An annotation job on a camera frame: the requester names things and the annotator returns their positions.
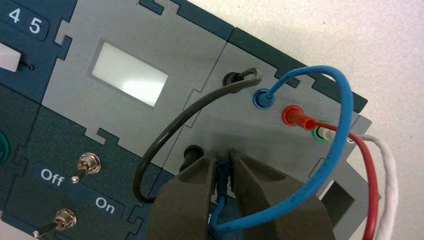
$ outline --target white wire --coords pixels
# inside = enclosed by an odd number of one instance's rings
[[[364,141],[373,142],[380,148],[385,170],[384,211],[377,228],[375,240],[390,240],[395,225],[396,210],[399,203],[398,177],[396,161],[389,146],[381,139],[371,135],[361,135]]]

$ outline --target number 5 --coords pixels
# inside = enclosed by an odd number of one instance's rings
[[[40,32],[40,25],[38,25],[40,23],[42,23],[40,19],[36,17],[32,19],[31,26],[29,26],[29,30],[31,31],[31,33],[38,34]]]

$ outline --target gray panel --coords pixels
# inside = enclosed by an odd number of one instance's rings
[[[205,151],[216,151],[227,156],[230,148],[261,159],[302,182],[309,180],[320,158],[325,158],[330,142],[319,142],[308,131],[300,127],[289,127],[281,120],[282,110],[289,105],[298,105],[306,114],[318,120],[337,124],[340,104],[311,88],[314,80],[300,76],[297,88],[283,86],[276,94],[271,109],[260,110],[253,105],[252,96],[256,90],[270,88],[277,79],[276,69],[238,47],[228,43],[221,54],[210,78],[201,92],[193,91],[191,103],[222,86],[222,78],[228,72],[241,72],[256,67],[262,70],[260,85],[218,99],[190,119],[182,128],[165,162],[164,169],[178,174],[184,160],[184,149],[197,144]],[[352,131],[364,133],[371,122],[352,112]],[[365,218],[368,201],[367,182],[347,163],[347,157],[355,147],[346,144],[339,164],[324,186],[334,180],[354,199],[347,213],[335,226],[337,239],[348,239]]]
[[[78,1],[72,21],[61,25],[56,39],[72,38],[67,60],[56,62],[42,102],[86,127],[88,137],[104,143],[97,131],[105,129],[139,156],[182,111],[193,89],[202,89],[226,44],[178,16],[177,4],[157,3],[164,6],[162,15],[138,0]],[[154,107],[92,76],[103,41],[168,74]],[[163,165],[167,146],[153,160],[156,165]]]

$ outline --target metal toggle switch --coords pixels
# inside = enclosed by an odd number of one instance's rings
[[[72,228],[77,224],[77,215],[68,208],[60,209],[56,212],[56,216],[52,223],[49,223],[45,226],[38,228],[32,232],[32,236],[35,239],[45,235],[46,233],[52,231],[53,229],[62,231],[67,228]]]
[[[86,174],[98,173],[102,168],[102,163],[94,153],[86,152],[79,158],[76,168],[78,168],[78,173],[71,177],[73,184],[79,183]]]

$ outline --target white number label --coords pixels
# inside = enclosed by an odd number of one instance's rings
[[[14,23],[19,22],[19,13],[21,12],[20,8],[16,8],[13,12],[9,13],[9,17],[13,19]]]
[[[29,27],[29,30],[31,31],[31,33],[38,34],[40,32],[40,25],[38,25],[40,23],[42,23],[40,19],[36,17],[32,19],[31,26]]]

